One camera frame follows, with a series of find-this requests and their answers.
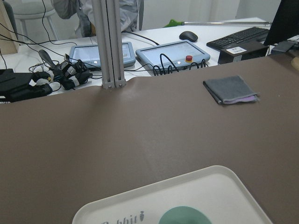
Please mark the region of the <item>green plastic cup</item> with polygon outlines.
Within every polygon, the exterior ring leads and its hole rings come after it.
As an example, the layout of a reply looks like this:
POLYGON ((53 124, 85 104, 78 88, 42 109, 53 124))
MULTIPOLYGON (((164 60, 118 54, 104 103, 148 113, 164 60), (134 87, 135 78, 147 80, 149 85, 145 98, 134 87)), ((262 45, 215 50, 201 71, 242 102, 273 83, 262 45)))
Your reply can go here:
POLYGON ((160 218, 159 224, 211 224, 209 218, 199 210, 178 206, 165 212, 160 218))

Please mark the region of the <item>cream rabbit print tray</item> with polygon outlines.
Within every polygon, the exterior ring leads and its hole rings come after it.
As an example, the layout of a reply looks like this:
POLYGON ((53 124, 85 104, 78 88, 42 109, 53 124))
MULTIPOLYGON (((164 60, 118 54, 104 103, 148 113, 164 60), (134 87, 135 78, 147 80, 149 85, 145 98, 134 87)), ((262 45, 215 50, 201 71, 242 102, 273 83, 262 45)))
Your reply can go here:
POLYGON ((88 203, 73 223, 158 224, 178 206, 199 210, 212 224, 271 222, 238 176, 215 165, 88 203))

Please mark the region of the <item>blue teach pendant right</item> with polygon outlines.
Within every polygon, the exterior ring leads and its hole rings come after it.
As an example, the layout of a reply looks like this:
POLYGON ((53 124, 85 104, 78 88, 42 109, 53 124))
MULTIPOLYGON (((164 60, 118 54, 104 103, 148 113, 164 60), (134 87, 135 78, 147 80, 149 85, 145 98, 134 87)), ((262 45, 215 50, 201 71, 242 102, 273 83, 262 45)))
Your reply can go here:
POLYGON ((174 69, 181 70, 191 63, 201 63, 210 59, 208 53, 189 40, 138 49, 135 53, 143 63, 161 69, 171 65, 174 69))

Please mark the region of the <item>blue teach pendant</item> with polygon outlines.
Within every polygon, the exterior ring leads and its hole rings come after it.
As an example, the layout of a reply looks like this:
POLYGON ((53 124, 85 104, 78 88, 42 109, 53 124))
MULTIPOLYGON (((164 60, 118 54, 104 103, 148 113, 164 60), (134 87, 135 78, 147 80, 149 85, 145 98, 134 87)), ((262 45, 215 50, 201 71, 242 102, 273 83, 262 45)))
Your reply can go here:
POLYGON ((174 69, 181 70, 191 63, 201 63, 210 59, 208 53, 189 40, 138 49, 135 53, 143 63, 161 69, 171 65, 174 69))
MULTIPOLYGON (((122 54, 124 67, 135 64, 135 55, 131 42, 122 43, 122 54)), ((100 56, 97 44, 73 46, 70 50, 70 62, 81 60, 90 70, 100 70, 100 56)))

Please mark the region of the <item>blue teach pendant left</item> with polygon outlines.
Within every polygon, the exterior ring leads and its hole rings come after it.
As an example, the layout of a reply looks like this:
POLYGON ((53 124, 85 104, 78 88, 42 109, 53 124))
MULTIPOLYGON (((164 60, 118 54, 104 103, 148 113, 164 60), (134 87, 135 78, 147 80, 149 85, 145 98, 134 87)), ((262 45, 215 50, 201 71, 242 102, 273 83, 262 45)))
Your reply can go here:
MULTIPOLYGON (((122 54, 124 67, 135 64, 135 55, 131 42, 122 43, 122 54)), ((100 56, 97 44, 73 46, 70 50, 70 62, 81 60, 90 70, 100 70, 100 56)))

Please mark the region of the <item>grey folded cloth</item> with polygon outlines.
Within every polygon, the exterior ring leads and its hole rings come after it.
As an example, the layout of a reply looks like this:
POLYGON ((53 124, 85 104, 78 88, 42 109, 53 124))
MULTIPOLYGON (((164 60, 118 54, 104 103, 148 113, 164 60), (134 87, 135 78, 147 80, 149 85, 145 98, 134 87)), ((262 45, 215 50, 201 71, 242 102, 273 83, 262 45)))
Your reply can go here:
POLYGON ((203 85, 220 105, 223 101, 258 95, 240 76, 208 79, 203 81, 203 85))

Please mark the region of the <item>black computer mouse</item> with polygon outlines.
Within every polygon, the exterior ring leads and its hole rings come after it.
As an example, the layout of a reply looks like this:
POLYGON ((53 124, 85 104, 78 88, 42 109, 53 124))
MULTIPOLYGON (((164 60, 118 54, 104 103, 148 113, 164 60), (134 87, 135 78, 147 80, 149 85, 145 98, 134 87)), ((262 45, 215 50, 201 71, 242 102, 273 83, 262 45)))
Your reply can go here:
POLYGON ((189 40, 191 42, 197 42, 198 36, 191 31, 184 31, 179 35, 180 40, 189 40))

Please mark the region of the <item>person in grey jacket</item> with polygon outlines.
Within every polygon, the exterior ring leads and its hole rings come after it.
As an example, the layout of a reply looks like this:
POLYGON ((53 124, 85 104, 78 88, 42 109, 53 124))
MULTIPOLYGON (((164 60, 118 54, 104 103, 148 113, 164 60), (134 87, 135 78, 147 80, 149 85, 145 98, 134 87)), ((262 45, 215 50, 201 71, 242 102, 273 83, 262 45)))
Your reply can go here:
MULTIPOLYGON (((75 33, 77 37, 96 36, 95 21, 91 0, 53 0, 51 2, 58 16, 69 19, 74 14, 79 19, 79 25, 75 33)), ((136 31, 138 15, 140 12, 140 0, 120 0, 120 23, 121 31, 136 31)))

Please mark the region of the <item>purple folded cloth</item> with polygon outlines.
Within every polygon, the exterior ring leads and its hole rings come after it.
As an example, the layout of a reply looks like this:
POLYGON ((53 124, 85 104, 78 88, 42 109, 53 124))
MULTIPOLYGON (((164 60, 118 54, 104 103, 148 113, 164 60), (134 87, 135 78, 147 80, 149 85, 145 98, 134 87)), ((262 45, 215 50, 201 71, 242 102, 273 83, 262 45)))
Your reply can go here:
POLYGON ((247 103, 247 102, 256 102, 258 100, 258 97, 256 95, 244 97, 244 98, 238 98, 235 100, 228 100, 228 101, 223 101, 223 104, 225 105, 231 105, 231 104, 236 104, 236 103, 247 103))

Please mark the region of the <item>black box with label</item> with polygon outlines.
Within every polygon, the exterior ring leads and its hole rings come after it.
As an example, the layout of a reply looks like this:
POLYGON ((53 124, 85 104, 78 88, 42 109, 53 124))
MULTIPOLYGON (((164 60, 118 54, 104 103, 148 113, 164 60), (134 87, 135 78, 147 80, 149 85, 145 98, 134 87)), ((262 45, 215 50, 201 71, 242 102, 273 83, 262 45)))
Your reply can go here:
POLYGON ((268 46, 257 41, 243 42, 220 50, 218 64, 233 63, 264 57, 268 46))

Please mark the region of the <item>black keyboard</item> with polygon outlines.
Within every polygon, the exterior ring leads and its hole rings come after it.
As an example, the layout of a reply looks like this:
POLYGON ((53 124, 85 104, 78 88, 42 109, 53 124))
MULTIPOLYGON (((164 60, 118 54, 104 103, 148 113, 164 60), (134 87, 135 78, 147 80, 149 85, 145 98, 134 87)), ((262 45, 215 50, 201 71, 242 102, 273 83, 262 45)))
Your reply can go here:
POLYGON ((225 37, 219 38, 206 43, 206 46, 215 50, 221 50, 234 46, 236 44, 250 42, 250 41, 264 41, 268 35, 269 30, 265 28, 252 27, 225 37))

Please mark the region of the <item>white stool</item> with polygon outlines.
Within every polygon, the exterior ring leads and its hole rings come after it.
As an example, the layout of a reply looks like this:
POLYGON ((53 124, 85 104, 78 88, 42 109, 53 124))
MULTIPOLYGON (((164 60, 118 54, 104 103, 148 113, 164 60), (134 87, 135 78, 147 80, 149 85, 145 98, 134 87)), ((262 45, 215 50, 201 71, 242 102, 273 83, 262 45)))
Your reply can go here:
POLYGON ((48 21, 54 40, 58 40, 58 34, 52 22, 52 16, 56 13, 50 0, 13 0, 11 2, 14 18, 21 24, 21 34, 28 36, 26 21, 43 19, 48 21))

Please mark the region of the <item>black computer monitor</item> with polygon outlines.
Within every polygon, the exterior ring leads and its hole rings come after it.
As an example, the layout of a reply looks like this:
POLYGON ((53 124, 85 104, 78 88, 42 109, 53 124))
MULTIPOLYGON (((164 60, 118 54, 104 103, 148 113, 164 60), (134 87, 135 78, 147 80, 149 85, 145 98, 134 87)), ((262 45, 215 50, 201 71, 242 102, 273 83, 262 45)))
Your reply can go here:
POLYGON ((265 46, 286 41, 299 34, 299 1, 282 0, 264 41, 265 46))

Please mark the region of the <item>aluminium frame post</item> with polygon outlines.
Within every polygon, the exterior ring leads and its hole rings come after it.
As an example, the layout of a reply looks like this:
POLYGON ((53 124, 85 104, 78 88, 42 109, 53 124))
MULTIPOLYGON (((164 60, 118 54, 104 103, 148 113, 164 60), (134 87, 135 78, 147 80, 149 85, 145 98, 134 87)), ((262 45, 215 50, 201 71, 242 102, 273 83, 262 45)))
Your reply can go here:
POLYGON ((117 0, 93 0, 96 37, 104 89, 126 85, 122 54, 120 8, 117 0))

